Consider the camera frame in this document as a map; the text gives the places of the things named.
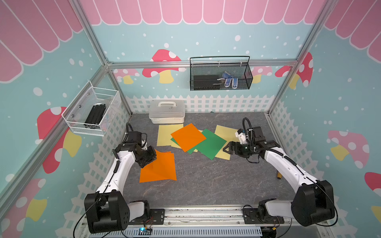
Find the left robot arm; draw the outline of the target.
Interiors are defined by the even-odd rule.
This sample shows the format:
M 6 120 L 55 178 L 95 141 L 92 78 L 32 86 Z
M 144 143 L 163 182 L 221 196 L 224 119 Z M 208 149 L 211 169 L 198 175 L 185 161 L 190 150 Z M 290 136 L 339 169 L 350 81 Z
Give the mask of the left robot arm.
M 85 218 L 92 234 L 124 231 L 131 221 L 152 220 L 147 200 L 127 202 L 123 190 L 129 172 L 134 164 L 140 168 L 154 162 L 157 158 L 152 146 L 147 145 L 147 134 L 135 131 L 130 123 L 126 124 L 122 142 L 112 150 L 114 160 L 100 187 L 84 199 Z

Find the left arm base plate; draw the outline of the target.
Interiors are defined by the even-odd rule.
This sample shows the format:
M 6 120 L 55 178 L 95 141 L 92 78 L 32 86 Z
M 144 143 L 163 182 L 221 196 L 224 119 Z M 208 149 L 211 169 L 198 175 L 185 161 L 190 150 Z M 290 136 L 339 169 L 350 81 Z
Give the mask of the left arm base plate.
M 130 225 L 163 225 L 165 218 L 165 209 L 150 209 L 148 215 L 144 215 L 143 218 L 135 218 L 129 224 Z

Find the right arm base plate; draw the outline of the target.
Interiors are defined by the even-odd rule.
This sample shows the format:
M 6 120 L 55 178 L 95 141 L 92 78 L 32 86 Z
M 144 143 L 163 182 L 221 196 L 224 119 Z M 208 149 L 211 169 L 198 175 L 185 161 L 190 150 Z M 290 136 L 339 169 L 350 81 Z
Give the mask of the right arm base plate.
M 258 211 L 258 208 L 244 207 L 242 209 L 242 213 L 243 213 L 243 218 L 246 225 L 269 224 L 270 226 L 278 226 L 278 225 L 284 224 L 283 217 L 270 216 L 268 212 L 262 208 L 260 208 L 260 210 Z

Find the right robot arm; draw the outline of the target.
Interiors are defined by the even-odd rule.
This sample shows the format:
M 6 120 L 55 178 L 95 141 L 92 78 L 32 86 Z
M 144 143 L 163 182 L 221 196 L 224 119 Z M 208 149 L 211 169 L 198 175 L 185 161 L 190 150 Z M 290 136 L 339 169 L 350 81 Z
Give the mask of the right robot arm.
M 259 160 L 271 164 L 295 192 L 293 200 L 266 199 L 259 203 L 259 219 L 286 217 L 300 225 L 325 226 L 324 222 L 338 222 L 339 214 L 334 204 L 332 185 L 319 180 L 301 168 L 274 140 L 267 140 L 261 127 L 253 127 L 248 118 L 243 118 L 243 127 L 236 131 L 237 142 L 230 141 L 223 151 L 249 160 L 257 155 Z

